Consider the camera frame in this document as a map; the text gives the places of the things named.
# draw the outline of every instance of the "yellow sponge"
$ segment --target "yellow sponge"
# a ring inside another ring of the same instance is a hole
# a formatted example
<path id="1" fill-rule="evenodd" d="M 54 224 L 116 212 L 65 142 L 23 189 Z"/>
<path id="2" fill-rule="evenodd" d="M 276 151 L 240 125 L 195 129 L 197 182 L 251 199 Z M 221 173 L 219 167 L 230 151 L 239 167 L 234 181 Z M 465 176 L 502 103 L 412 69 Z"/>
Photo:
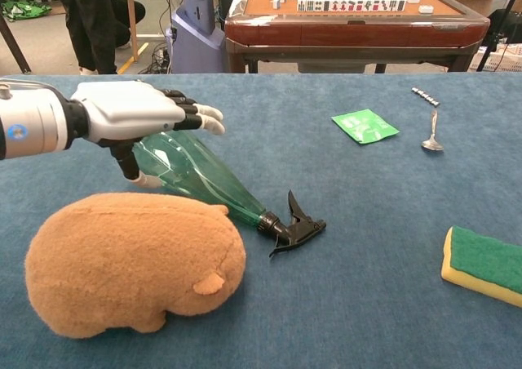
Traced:
<path id="1" fill-rule="evenodd" d="M 522 247 L 453 226 L 441 276 L 448 282 L 522 307 Z"/>

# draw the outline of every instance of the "white basket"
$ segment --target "white basket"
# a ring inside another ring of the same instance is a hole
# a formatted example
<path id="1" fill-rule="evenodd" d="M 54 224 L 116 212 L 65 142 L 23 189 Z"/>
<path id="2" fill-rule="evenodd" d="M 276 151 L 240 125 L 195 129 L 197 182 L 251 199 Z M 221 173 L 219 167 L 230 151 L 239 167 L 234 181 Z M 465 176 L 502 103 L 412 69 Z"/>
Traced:
<path id="1" fill-rule="evenodd" d="M 479 67 L 485 51 L 486 47 L 479 48 L 470 64 L 470 69 L 477 69 Z M 498 44 L 497 50 L 489 54 L 489 58 L 486 60 L 483 70 L 512 73 L 522 72 L 522 44 L 512 44 L 508 46 Z"/>

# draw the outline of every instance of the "robotic hand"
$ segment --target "robotic hand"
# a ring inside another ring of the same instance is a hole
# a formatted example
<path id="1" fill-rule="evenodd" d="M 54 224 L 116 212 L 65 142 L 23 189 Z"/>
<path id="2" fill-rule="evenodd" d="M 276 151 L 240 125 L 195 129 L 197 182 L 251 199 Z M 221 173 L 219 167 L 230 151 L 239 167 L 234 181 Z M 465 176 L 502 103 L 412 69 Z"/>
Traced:
<path id="1" fill-rule="evenodd" d="M 222 135 L 222 121 L 215 108 L 140 81 L 84 82 L 66 99 L 44 83 L 0 79 L 0 160 L 63 151 L 83 138 L 109 148 L 123 175 L 141 187 L 161 182 L 139 170 L 135 142 L 169 130 Z"/>

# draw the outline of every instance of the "green plastic bottle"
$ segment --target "green plastic bottle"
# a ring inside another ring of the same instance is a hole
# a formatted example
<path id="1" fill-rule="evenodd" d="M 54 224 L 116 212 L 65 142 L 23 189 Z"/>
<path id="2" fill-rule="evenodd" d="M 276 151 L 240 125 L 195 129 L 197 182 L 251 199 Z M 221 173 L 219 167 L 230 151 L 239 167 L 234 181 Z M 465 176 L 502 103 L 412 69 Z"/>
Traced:
<path id="1" fill-rule="evenodd" d="M 162 132 L 135 145 L 145 174 L 161 179 L 172 193 L 228 206 L 229 215 L 258 226 L 265 207 L 246 190 L 228 167 L 190 131 Z"/>

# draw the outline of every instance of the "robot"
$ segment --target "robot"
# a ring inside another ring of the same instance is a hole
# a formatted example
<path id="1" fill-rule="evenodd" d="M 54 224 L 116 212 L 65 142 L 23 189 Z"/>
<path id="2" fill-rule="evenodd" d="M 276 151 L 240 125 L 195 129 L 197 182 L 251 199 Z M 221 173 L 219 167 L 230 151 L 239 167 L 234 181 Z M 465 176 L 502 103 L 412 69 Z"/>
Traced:
<path id="1" fill-rule="evenodd" d="M 215 27 L 214 0 L 183 0 L 167 31 L 172 73 L 229 72 L 225 35 Z"/>
<path id="2" fill-rule="evenodd" d="M 83 138 L 110 149 L 123 175 L 141 188 L 161 182 L 139 169 L 135 142 L 172 130 L 222 135 L 222 121 L 216 108 L 141 81 L 83 82 L 66 99 L 45 83 L 0 79 L 0 161 L 64 151 Z"/>

